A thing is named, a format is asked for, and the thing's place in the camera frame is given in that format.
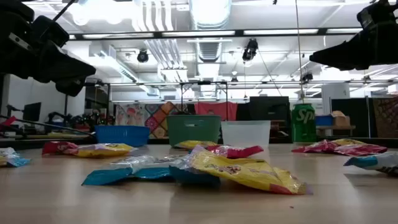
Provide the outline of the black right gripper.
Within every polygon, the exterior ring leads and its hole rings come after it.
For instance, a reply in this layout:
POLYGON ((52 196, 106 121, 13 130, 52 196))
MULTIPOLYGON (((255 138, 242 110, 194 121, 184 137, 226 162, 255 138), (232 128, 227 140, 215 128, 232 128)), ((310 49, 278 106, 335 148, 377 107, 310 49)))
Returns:
POLYGON ((312 53, 309 60, 337 69, 397 64, 397 24, 382 23, 363 29, 349 41, 312 53))

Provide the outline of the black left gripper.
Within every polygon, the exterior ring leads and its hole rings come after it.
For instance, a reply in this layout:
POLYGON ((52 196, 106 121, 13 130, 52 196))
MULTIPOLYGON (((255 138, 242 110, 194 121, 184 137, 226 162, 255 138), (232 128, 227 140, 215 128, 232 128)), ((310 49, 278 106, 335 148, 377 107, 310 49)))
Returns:
POLYGON ((60 93, 77 96, 95 67, 67 55, 62 27, 54 21, 1 23, 1 73, 55 82, 60 93))

